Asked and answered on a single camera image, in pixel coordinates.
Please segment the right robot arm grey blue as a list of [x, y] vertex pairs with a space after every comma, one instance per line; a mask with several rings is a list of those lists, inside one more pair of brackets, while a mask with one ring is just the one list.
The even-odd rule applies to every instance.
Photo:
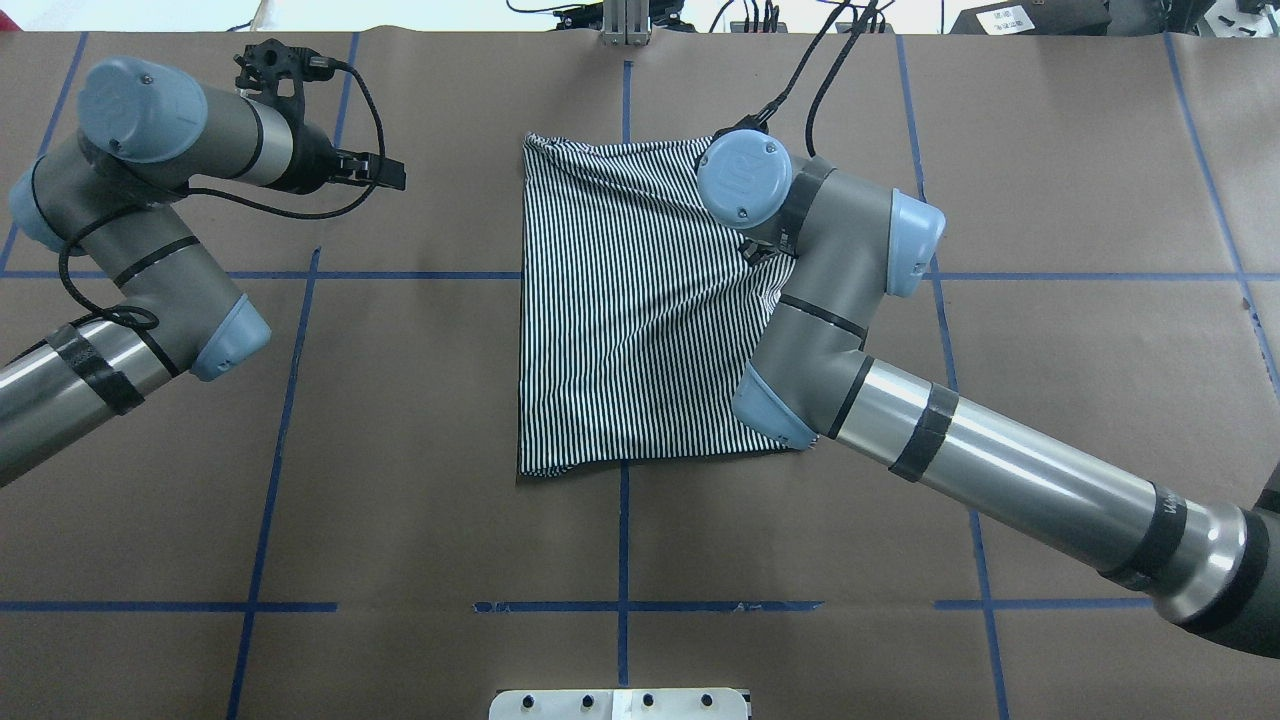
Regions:
[[745, 260], [794, 260], [733, 393], [742, 424], [795, 450], [835, 439], [1147, 594], [1184, 632], [1277, 656], [1276, 479], [1248, 509], [1197, 503], [868, 354], [881, 301], [915, 292], [945, 231], [928, 202], [795, 160], [750, 123], [717, 132], [695, 177]]

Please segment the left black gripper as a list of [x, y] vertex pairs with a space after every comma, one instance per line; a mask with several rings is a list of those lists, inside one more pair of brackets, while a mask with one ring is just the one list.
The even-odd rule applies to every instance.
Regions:
[[378, 152], [335, 150], [335, 165], [328, 182], [403, 192], [406, 191], [407, 173], [402, 161]]

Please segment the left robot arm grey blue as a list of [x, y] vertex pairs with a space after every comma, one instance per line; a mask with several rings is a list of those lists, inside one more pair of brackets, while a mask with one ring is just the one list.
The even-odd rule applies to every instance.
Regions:
[[339, 149], [305, 115], [305, 87], [351, 76], [348, 61], [274, 38], [237, 54], [233, 90], [136, 56], [108, 56], [86, 76], [76, 136], [38, 158], [8, 204], [15, 227], [58, 258], [82, 307], [3, 366], [1, 478], [10, 484], [90, 432], [140, 407], [169, 380], [210, 382], [260, 351], [271, 329], [248, 295], [180, 219], [191, 197], [221, 199], [302, 222], [197, 177], [306, 195], [348, 184], [401, 191], [387, 155]]

